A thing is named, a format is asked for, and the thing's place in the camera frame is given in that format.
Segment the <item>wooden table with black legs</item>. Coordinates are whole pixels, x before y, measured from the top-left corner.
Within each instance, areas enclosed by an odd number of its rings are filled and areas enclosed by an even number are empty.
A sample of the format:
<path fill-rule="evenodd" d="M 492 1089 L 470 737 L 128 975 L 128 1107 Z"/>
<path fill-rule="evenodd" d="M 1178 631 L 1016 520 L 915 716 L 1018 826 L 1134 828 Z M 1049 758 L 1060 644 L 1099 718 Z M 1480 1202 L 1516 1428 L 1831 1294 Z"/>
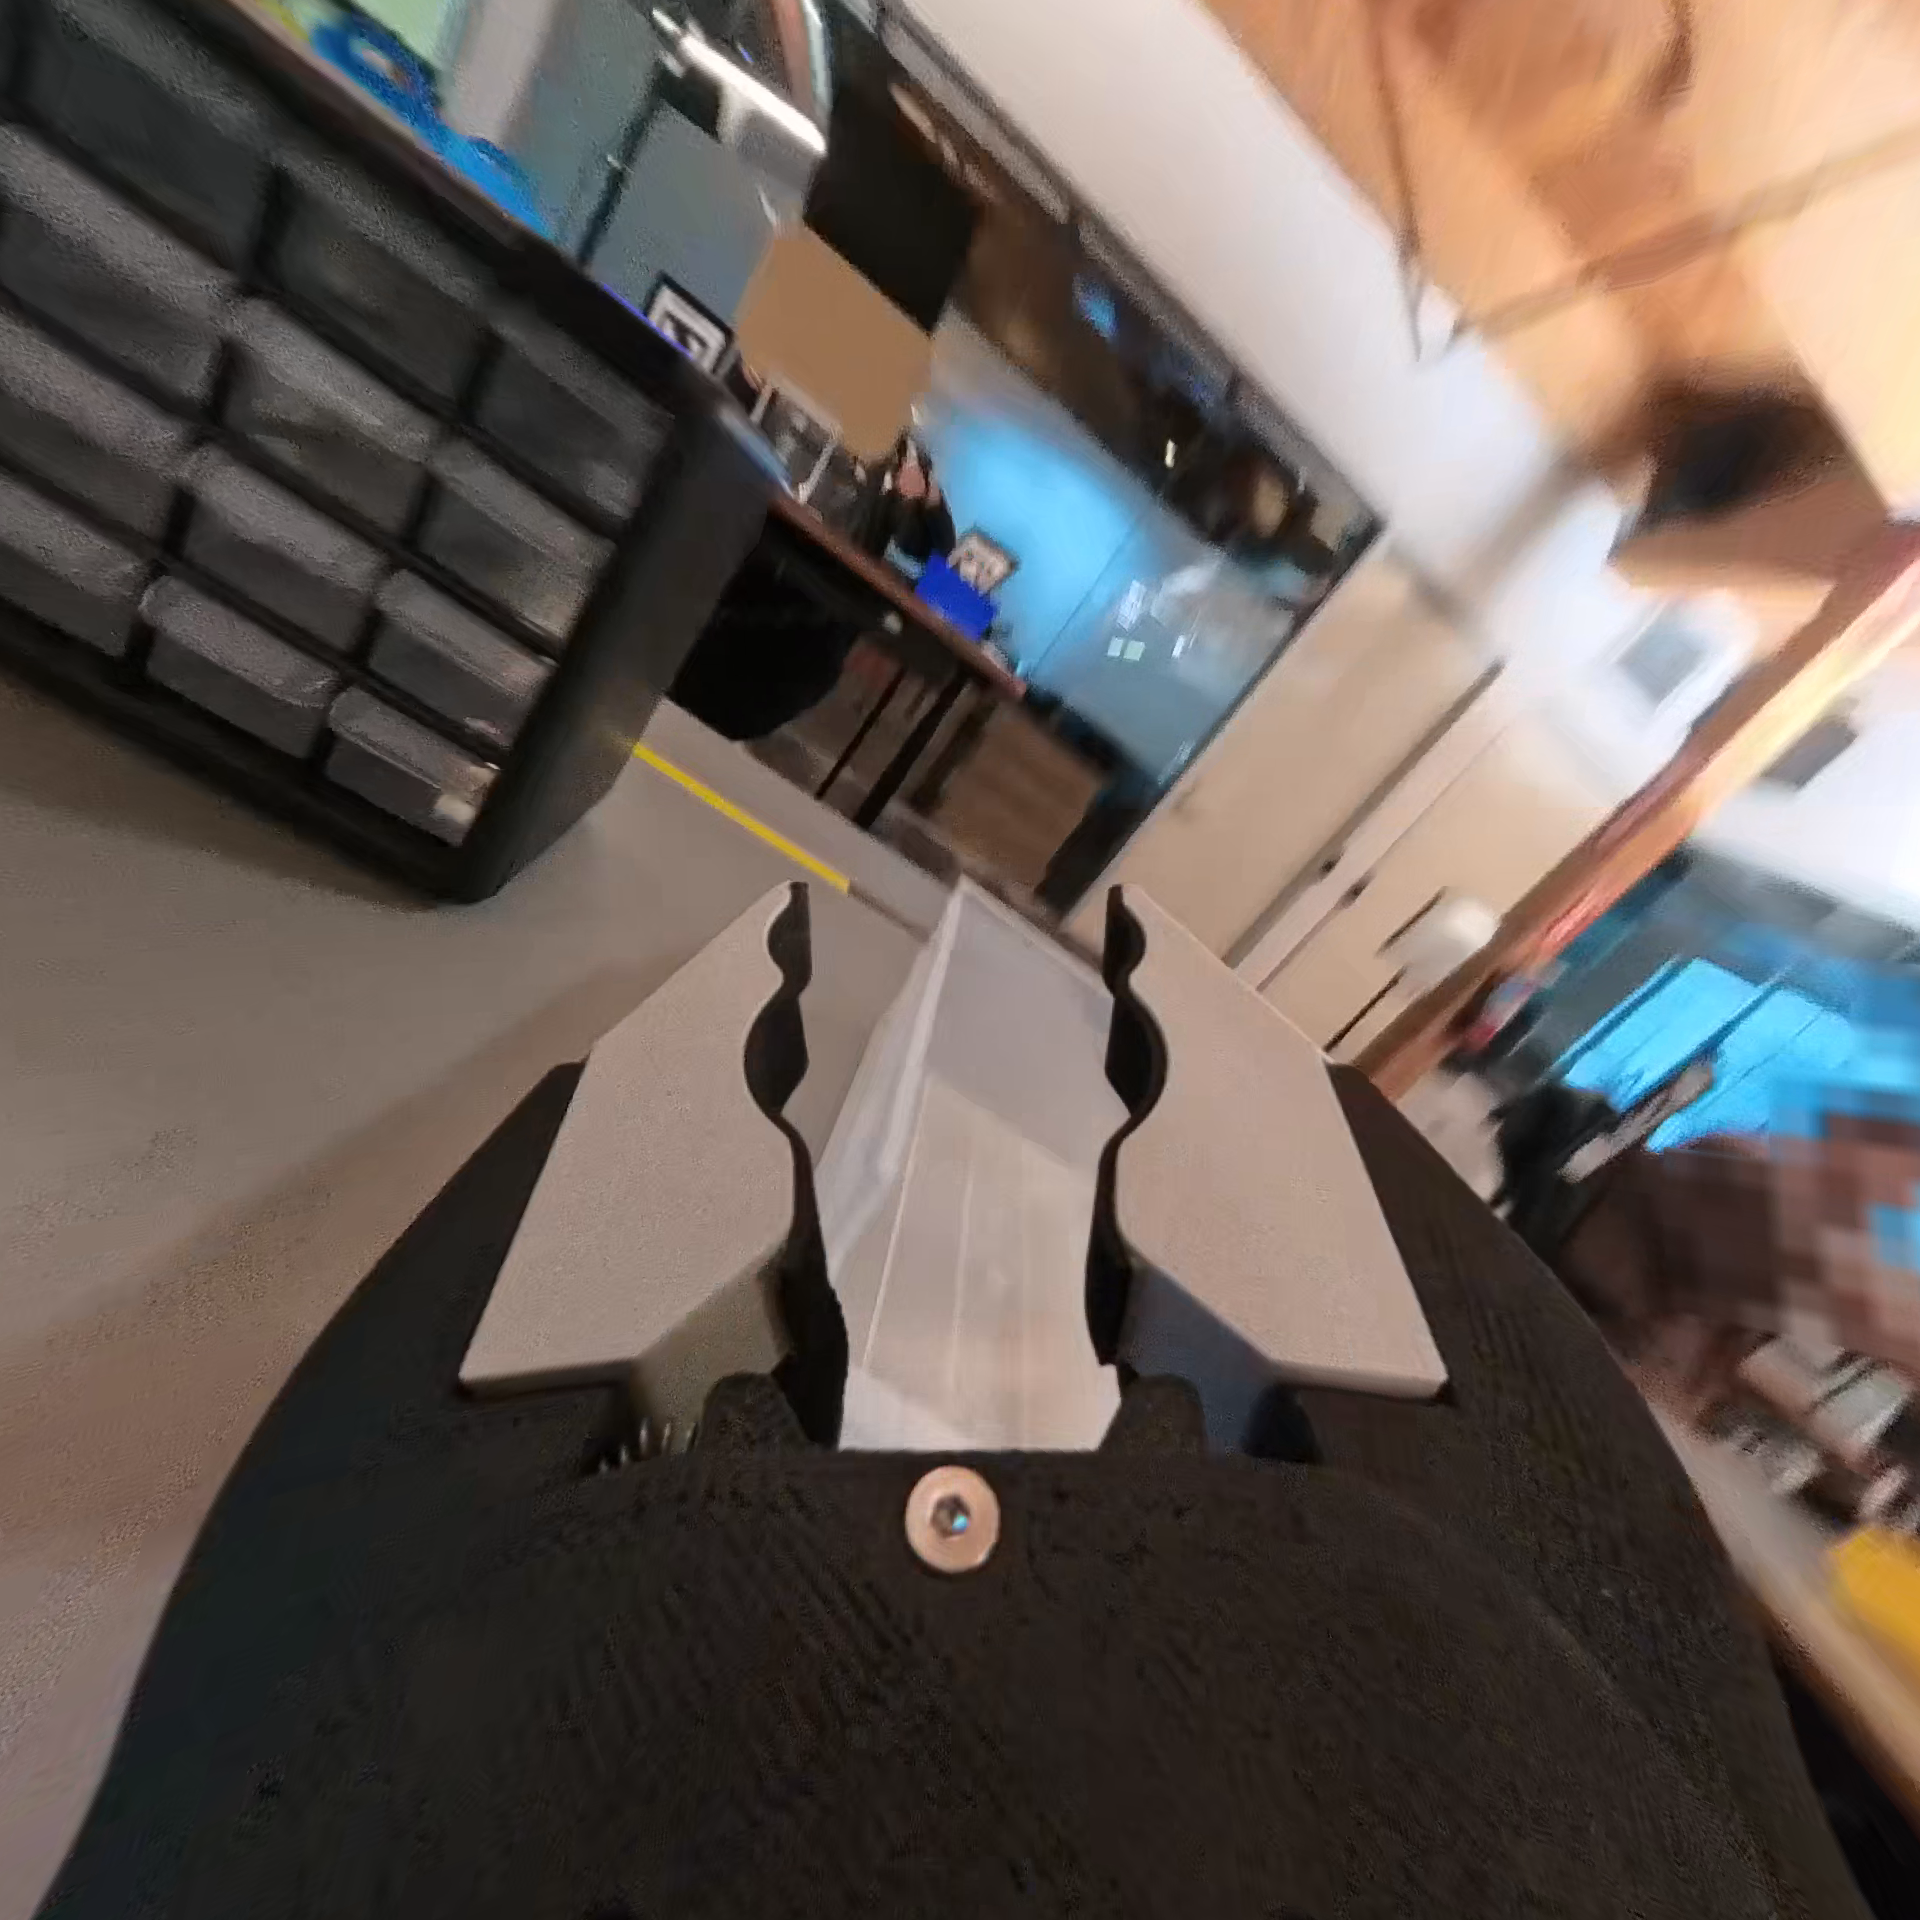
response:
<path fill-rule="evenodd" d="M 756 557 L 785 600 L 852 638 L 822 705 L 785 732 L 820 761 L 811 796 L 863 833 L 900 808 L 931 813 L 989 723 L 1022 712 L 1022 679 L 920 598 L 899 564 L 860 552 L 785 492 Z"/>

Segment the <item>yellow object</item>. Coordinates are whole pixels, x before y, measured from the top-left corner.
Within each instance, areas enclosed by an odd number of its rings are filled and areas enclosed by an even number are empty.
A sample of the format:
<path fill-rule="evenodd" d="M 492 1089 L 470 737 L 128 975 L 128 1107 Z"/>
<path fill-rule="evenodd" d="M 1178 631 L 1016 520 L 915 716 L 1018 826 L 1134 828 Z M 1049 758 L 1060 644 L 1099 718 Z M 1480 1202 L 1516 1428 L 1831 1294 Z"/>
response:
<path fill-rule="evenodd" d="M 1917 1540 L 1862 1525 L 1825 1557 L 1830 1591 L 1860 1632 L 1917 1686 Z"/>

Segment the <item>large wall screen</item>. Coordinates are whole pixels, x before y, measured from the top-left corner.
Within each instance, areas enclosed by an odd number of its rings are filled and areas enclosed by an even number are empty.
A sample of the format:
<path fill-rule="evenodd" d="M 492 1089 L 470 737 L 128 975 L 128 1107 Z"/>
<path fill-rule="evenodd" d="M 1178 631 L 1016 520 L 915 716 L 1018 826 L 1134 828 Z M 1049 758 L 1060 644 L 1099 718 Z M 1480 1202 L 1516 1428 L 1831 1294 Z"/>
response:
<path fill-rule="evenodd" d="M 1012 559 L 993 641 L 1142 805 L 1287 652 L 1376 513 L 1107 277 L 970 269 L 915 421 L 956 526 Z"/>

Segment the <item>rows of grey cabinet drawers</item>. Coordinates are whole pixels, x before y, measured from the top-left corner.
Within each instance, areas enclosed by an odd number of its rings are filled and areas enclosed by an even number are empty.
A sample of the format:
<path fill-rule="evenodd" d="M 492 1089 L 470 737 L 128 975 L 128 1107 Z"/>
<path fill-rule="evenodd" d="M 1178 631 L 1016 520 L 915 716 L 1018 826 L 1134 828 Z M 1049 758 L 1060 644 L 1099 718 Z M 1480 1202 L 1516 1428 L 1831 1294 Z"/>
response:
<path fill-rule="evenodd" d="M 181 4 L 5 4 L 5 610 L 129 700 L 460 852 L 673 393 Z"/>

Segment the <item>cardboard sheet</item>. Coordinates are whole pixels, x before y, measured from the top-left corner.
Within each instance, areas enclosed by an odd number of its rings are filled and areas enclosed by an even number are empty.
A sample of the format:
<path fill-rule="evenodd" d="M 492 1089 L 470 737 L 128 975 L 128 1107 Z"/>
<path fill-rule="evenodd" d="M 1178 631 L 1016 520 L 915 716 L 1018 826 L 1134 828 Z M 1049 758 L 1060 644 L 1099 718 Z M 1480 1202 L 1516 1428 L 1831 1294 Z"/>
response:
<path fill-rule="evenodd" d="M 741 361 L 848 453 L 881 461 L 913 420 L 934 338 L 811 227 L 776 227 L 732 318 Z"/>

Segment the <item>clear plastic drawer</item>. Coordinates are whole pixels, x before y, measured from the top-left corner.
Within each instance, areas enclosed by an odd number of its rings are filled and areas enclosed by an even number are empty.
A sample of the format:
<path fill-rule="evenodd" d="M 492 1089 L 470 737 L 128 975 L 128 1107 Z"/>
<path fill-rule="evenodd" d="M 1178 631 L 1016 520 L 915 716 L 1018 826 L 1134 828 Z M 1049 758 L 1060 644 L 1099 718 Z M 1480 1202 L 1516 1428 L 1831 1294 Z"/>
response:
<path fill-rule="evenodd" d="M 963 882 L 876 1024 L 814 1187 L 850 1337 L 841 1445 L 1088 1453 L 1117 1413 L 1086 1267 L 1123 1107 L 1112 1000 Z"/>

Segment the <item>black chair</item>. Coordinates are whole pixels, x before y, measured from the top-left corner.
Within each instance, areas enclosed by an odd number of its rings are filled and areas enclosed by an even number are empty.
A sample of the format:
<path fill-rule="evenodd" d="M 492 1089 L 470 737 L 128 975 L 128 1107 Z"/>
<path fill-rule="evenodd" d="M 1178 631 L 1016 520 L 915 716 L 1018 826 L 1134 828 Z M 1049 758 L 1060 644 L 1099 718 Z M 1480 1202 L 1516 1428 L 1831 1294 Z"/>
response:
<path fill-rule="evenodd" d="M 708 733 L 751 745 L 826 700 L 864 620 L 788 575 L 751 564 L 732 579 L 667 700 Z"/>

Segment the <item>blue box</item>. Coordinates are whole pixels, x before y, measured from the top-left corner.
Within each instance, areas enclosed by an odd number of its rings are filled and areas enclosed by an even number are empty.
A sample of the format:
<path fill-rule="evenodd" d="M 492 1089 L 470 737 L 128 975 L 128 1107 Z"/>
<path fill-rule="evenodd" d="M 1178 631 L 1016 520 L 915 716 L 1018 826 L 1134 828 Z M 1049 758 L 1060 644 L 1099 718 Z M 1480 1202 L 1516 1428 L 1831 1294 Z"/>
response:
<path fill-rule="evenodd" d="M 984 642 L 995 625 L 995 598 L 972 588 L 947 557 L 936 555 L 923 564 L 913 595 L 927 612 L 934 612 L 970 642 Z"/>

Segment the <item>black drawer cabinet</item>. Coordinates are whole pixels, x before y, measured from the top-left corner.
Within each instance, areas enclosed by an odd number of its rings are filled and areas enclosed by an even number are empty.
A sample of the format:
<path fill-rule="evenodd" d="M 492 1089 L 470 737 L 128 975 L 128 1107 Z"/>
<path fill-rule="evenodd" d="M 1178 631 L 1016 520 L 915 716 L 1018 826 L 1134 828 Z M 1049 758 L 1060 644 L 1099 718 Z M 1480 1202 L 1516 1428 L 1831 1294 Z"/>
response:
<path fill-rule="evenodd" d="M 90 718 L 182 773 L 251 804 L 411 893 L 479 904 L 564 837 L 625 773 L 654 712 L 764 527 L 769 470 L 739 408 L 681 351 L 595 285 L 487 192 L 485 169 L 448 154 L 446 139 L 405 118 L 300 35 L 250 4 L 181 4 L 251 60 L 295 77 L 313 114 L 357 128 L 398 171 L 432 179 L 451 207 L 492 234 L 500 275 L 593 353 L 670 391 L 673 441 L 566 654 L 555 692 L 511 755 L 500 797 L 460 852 L 431 852 L 391 824 L 349 813 L 265 760 L 222 754 L 201 724 L 167 718 L 108 685 L 96 668 L 37 638 L 5 610 L 5 679 Z"/>

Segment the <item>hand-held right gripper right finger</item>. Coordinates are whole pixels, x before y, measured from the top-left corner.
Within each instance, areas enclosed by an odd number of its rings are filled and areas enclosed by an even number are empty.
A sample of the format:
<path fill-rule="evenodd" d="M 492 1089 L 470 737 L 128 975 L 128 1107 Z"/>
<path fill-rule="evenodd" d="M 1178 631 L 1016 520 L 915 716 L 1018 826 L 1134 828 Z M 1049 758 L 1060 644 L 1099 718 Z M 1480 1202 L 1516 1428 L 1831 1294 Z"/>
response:
<path fill-rule="evenodd" d="M 1088 1332 L 1117 1374 L 1184 1383 L 1204 1428 L 1300 1390 L 1434 1404 L 1448 1369 L 1331 1066 L 1152 896 L 1107 895 L 1105 1075 Z"/>

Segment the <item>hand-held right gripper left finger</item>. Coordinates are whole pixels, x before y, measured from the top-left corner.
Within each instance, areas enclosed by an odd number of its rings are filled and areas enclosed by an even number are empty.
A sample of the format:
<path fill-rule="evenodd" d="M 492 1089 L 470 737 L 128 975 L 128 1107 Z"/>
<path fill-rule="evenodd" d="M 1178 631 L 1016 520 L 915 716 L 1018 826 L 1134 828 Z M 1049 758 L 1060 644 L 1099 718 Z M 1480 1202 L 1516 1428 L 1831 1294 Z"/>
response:
<path fill-rule="evenodd" d="M 809 898 L 782 883 L 588 1048 L 459 1380 L 467 1390 L 835 1390 L 811 1160 Z"/>

